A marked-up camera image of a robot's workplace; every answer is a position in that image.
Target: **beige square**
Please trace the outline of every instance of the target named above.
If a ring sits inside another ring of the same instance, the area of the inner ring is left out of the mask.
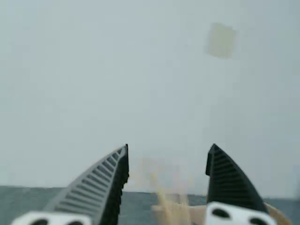
[[[228,59],[233,54],[236,31],[221,23],[213,23],[209,35],[207,53],[209,55]]]

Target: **white wall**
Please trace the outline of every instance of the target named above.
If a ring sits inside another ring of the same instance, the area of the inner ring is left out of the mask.
[[[296,196],[298,2],[1,1],[0,184],[65,186],[129,143],[133,173],[168,158],[199,194],[217,143],[263,196]],[[205,54],[213,22],[232,59]]]

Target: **white background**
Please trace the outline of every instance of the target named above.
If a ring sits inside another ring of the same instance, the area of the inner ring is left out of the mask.
[[[263,196],[295,197],[299,9],[297,0],[2,0],[0,184],[63,187],[128,143],[132,173],[143,157],[165,159],[201,194],[217,143]],[[211,23],[237,31],[231,59],[205,53]]]

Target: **black screw hole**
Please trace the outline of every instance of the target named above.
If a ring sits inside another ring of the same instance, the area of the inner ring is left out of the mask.
[[[212,211],[212,214],[221,218],[230,218],[229,214],[222,209],[214,209]]]
[[[47,224],[48,224],[48,220],[39,219],[39,220],[36,220],[33,223],[31,223],[30,225],[47,225]]]
[[[69,223],[68,225],[83,225],[83,223],[79,222],[79,221],[73,221],[73,222]]]
[[[268,225],[266,222],[264,222],[260,218],[252,218],[252,219],[250,219],[250,223],[255,224],[255,225]]]

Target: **ribbed gripper pad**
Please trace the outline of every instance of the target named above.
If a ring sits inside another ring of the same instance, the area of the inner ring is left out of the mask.
[[[125,145],[86,170],[44,210],[88,215],[93,225],[116,225],[128,177],[128,145]]]
[[[208,153],[205,173],[210,176],[207,203],[220,202],[268,213],[244,172],[216,144]]]

